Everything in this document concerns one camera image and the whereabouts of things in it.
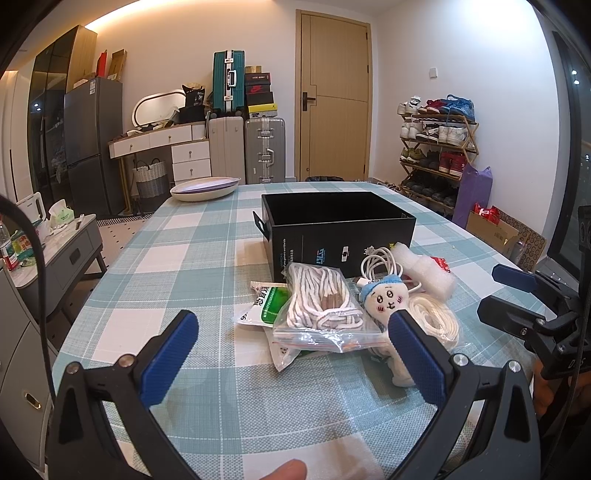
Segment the person's left hand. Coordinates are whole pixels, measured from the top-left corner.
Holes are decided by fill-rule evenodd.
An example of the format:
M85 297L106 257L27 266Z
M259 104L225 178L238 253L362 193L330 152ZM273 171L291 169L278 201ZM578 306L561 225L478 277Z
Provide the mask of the person's left hand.
M305 480L307 475L307 465L301 460L293 459L264 476L262 480Z

